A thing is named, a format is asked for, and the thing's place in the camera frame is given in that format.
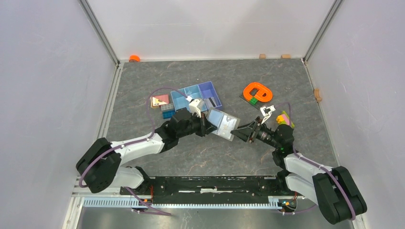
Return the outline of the white card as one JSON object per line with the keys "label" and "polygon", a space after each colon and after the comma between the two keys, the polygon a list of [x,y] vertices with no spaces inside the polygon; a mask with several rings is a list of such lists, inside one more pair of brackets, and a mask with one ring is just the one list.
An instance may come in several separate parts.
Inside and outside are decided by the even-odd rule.
{"label": "white card", "polygon": [[237,128],[239,121],[238,118],[225,114],[218,127],[218,135],[230,140],[233,137],[231,131]]}

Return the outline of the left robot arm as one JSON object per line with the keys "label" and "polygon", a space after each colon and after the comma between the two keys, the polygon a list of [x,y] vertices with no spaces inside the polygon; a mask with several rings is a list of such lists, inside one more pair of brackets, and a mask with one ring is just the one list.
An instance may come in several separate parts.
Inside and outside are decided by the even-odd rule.
{"label": "left robot arm", "polygon": [[128,187],[138,194],[145,194],[150,188],[147,175],[138,167],[126,167],[126,163],[166,152],[174,148],[182,137],[204,137],[216,129],[217,126],[205,114],[192,114],[183,108],[145,136],[113,142],[105,137],[99,138],[76,163],[76,170],[80,174],[79,186],[88,188],[91,193],[99,193],[113,186]]}

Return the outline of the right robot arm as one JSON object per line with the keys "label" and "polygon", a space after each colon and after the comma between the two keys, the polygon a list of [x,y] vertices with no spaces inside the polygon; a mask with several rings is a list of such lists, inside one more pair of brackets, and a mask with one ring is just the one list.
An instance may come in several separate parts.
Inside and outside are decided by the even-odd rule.
{"label": "right robot arm", "polygon": [[248,143],[259,140],[272,146],[273,161],[281,168],[276,175],[277,191],[282,195],[291,191],[302,194],[318,206],[330,224],[354,220],[366,213],[367,204],[349,170],[343,166],[324,166],[299,153],[293,131],[287,124],[272,130],[257,118],[231,133]]}

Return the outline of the pink card box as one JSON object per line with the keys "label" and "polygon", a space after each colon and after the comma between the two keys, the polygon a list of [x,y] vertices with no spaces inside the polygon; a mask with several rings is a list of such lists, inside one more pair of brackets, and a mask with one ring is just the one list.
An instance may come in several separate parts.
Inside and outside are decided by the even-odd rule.
{"label": "pink card box", "polygon": [[154,95],[150,98],[151,108],[158,108],[162,105],[170,103],[170,97],[168,94]]}

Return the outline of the green block on black plate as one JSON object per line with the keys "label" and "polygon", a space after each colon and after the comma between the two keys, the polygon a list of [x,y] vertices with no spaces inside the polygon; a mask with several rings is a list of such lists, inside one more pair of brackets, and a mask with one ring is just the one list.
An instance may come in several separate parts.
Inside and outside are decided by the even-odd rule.
{"label": "green block on black plate", "polygon": [[255,109],[259,110],[262,106],[265,105],[265,103],[257,100],[256,98],[252,97],[250,100],[245,99],[243,95],[240,95],[240,98],[247,102],[249,105],[253,106]]}

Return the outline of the purple plastic drawer box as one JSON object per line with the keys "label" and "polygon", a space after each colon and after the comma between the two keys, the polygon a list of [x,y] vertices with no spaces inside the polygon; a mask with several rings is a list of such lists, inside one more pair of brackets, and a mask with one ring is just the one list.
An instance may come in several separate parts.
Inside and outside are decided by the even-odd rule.
{"label": "purple plastic drawer box", "polygon": [[200,88],[200,91],[202,93],[203,99],[209,98],[209,97],[214,97],[216,100],[217,106],[214,107],[215,109],[222,110],[222,103],[219,99],[219,96],[214,88],[214,85],[211,81],[204,82],[204,83],[199,83],[197,84],[198,87]]}

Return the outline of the colourful building block stack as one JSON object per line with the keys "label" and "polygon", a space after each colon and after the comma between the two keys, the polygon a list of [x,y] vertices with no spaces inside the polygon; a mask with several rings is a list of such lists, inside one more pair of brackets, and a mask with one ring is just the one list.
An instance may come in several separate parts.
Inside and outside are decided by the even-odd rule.
{"label": "colourful building block stack", "polygon": [[276,117],[276,122],[279,125],[285,124],[290,126],[291,128],[295,128],[295,125],[291,121],[286,111],[282,111],[282,113]]}

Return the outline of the light blue left drawer box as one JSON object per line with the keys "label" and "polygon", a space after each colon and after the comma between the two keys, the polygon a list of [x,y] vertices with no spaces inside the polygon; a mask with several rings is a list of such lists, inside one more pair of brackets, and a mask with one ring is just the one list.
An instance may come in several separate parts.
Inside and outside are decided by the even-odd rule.
{"label": "light blue left drawer box", "polygon": [[186,90],[185,88],[181,88],[178,91],[180,91],[180,93],[177,91],[171,91],[171,99],[174,109],[177,111],[186,108],[189,111],[189,102],[186,97],[191,95],[191,91]]}

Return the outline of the light blue drawer box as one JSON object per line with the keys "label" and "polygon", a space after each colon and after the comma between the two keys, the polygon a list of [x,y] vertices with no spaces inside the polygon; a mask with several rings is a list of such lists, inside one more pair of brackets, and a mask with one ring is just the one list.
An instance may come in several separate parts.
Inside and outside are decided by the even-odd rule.
{"label": "light blue drawer box", "polygon": [[177,91],[171,91],[171,99],[174,109],[177,111],[186,108],[189,111],[189,102],[186,97],[191,95],[191,91],[186,90],[185,88],[181,88],[178,91],[180,91],[180,93]]}
{"label": "light blue drawer box", "polygon": [[203,99],[202,93],[198,85],[188,86],[184,88],[185,94],[190,96],[192,99],[200,99],[203,101],[202,111],[207,111],[207,107],[205,105],[205,101]]}

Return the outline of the light blue middle drawer box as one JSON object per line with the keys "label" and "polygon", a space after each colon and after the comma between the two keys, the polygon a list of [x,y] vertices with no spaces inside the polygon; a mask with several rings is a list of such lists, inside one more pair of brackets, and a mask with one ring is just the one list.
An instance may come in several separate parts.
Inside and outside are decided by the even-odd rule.
{"label": "light blue middle drawer box", "polygon": [[190,96],[192,99],[200,99],[203,101],[202,111],[207,111],[207,107],[205,105],[205,101],[203,99],[202,93],[198,85],[188,86],[184,88],[185,94]]}

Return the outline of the blue building block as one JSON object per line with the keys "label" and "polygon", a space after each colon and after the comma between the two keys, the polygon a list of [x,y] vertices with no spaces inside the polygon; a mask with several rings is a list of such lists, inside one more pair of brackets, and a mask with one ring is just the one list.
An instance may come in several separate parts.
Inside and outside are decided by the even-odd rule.
{"label": "blue building block", "polygon": [[175,110],[168,110],[162,112],[163,119],[171,119],[171,117],[175,114]]}

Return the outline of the clear plastic block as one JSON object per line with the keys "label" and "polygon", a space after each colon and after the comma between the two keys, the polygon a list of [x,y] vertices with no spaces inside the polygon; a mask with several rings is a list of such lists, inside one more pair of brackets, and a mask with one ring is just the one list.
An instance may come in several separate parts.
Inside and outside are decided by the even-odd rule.
{"label": "clear plastic block", "polygon": [[160,106],[161,111],[165,112],[165,111],[169,111],[169,110],[174,110],[174,105],[172,103],[169,104],[163,104]]}

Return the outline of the wooden arch piece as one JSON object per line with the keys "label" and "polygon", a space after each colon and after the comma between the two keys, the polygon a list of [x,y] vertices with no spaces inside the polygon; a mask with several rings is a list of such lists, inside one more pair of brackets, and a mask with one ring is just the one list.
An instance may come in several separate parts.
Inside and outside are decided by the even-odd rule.
{"label": "wooden arch piece", "polygon": [[315,97],[315,100],[316,100],[317,103],[322,101],[322,97],[320,95],[320,89],[319,88],[315,88],[313,90],[313,94],[314,94],[314,97]]}

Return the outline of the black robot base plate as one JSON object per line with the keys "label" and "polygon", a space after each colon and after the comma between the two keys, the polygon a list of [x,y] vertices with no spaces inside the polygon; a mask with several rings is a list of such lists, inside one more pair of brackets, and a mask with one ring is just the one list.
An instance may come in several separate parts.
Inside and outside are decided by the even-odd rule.
{"label": "black robot base plate", "polygon": [[268,197],[298,197],[276,176],[156,176],[140,172],[143,182],[133,189],[154,204],[265,204]]}

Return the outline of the orange cap at wall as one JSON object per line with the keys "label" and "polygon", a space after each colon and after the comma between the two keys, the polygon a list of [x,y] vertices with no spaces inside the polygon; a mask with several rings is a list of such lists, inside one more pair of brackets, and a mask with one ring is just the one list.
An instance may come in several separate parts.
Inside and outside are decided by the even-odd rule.
{"label": "orange cap at wall", "polygon": [[128,59],[129,62],[140,62],[140,58],[137,55],[131,55]]}

